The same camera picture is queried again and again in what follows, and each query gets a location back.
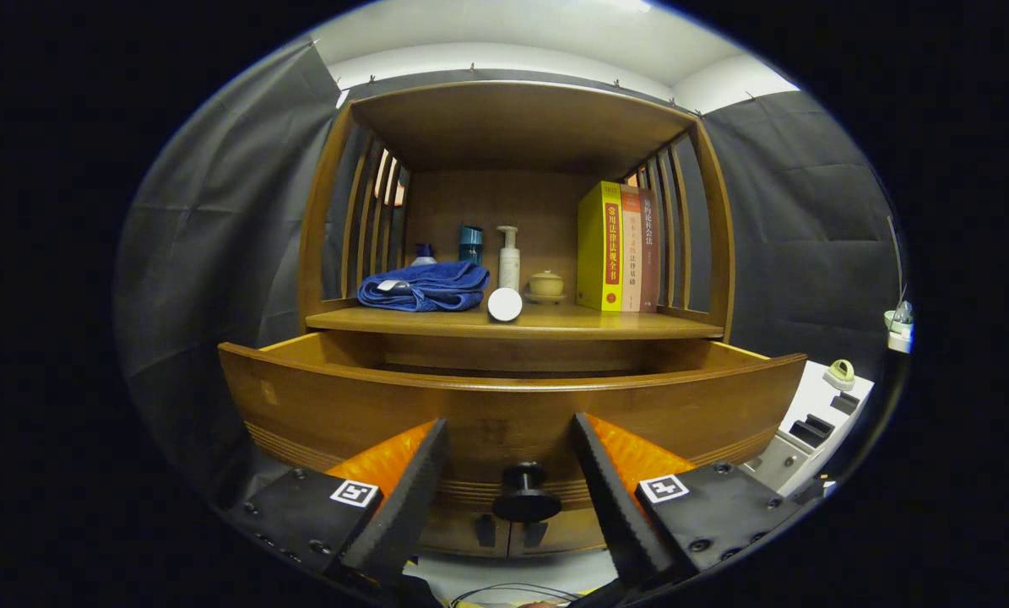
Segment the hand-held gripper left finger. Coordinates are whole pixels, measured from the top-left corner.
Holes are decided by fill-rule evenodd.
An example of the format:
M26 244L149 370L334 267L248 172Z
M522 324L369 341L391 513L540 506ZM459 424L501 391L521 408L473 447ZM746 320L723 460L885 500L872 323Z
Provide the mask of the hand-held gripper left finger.
M415 554L449 457L446 420L427 421L328 472L293 467L234 505L230 519L304 573L389 592Z

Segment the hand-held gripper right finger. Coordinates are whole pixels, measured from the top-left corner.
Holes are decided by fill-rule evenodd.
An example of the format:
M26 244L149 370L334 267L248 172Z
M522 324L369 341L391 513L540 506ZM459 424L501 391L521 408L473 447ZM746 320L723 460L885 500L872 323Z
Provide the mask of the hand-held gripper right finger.
M678 584L771 541L800 505L743 467L718 459L689 465L674 454L635 472L650 442L578 413L571 439L590 501L627 591Z

